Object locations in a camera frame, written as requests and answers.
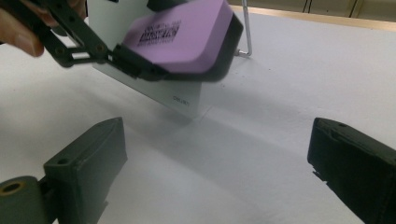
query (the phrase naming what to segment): finger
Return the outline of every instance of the finger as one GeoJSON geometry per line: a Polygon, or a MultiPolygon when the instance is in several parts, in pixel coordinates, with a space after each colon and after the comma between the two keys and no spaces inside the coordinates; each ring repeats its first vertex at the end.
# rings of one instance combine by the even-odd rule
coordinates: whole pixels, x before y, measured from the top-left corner
{"type": "Polygon", "coordinates": [[[46,25],[50,27],[54,27],[58,25],[58,22],[53,19],[53,17],[49,14],[49,12],[42,8],[38,7],[30,1],[21,0],[30,10],[32,10],[46,25]]]}
{"type": "Polygon", "coordinates": [[[22,49],[34,57],[44,52],[44,47],[35,34],[2,8],[0,8],[0,41],[22,49]]]}
{"type": "Polygon", "coordinates": [[[87,9],[85,7],[85,1],[79,1],[77,5],[73,7],[77,14],[84,20],[87,17],[87,9]]]}

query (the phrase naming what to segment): white table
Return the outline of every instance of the white table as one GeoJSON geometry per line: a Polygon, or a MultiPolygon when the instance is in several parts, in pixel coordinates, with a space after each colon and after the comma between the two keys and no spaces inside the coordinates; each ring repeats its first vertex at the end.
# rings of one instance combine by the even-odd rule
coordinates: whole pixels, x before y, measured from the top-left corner
{"type": "Polygon", "coordinates": [[[306,161],[315,117],[396,148],[396,34],[250,16],[254,54],[186,119],[89,65],[0,47],[0,181],[123,117],[128,162],[100,223],[361,223],[306,161]]]}

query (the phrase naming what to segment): black plastic part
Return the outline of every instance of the black plastic part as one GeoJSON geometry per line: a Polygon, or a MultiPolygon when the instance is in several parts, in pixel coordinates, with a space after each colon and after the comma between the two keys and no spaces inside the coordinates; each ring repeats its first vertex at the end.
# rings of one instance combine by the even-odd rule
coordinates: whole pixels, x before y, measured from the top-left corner
{"type": "Polygon", "coordinates": [[[0,184],[0,223],[48,224],[40,187],[32,176],[21,176],[0,184]]]}
{"type": "Polygon", "coordinates": [[[308,162],[364,223],[396,223],[396,151],[343,123],[315,119],[308,162]]]}
{"type": "Polygon", "coordinates": [[[186,0],[148,0],[147,7],[152,11],[162,11],[177,5],[187,3],[186,0]]]}
{"type": "Polygon", "coordinates": [[[94,125],[47,161],[48,186],[61,200],[59,223],[97,223],[109,188],[126,161],[121,118],[94,125]]]}
{"type": "Polygon", "coordinates": [[[148,81],[158,81],[168,75],[166,70],[151,63],[124,45],[117,45],[113,50],[112,57],[112,65],[131,77],[139,77],[148,81]]]}

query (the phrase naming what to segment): pink foam block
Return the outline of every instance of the pink foam block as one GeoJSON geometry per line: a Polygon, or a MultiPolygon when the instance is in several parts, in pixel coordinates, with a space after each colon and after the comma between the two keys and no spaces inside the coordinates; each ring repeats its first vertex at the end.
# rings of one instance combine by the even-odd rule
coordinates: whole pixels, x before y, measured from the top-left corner
{"type": "Polygon", "coordinates": [[[226,0],[195,0],[133,22],[123,44],[171,73],[215,63],[233,12],[226,0]]]}

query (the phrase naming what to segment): metal stand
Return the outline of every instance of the metal stand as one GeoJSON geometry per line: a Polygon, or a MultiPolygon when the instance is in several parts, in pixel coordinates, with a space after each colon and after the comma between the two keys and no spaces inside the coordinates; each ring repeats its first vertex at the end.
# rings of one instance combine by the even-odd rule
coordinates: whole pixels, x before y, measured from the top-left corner
{"type": "Polygon", "coordinates": [[[237,49],[235,56],[249,57],[252,53],[251,35],[250,35],[250,22],[248,19],[248,0],[242,0],[242,8],[244,10],[245,31],[247,33],[247,52],[237,49]]]}

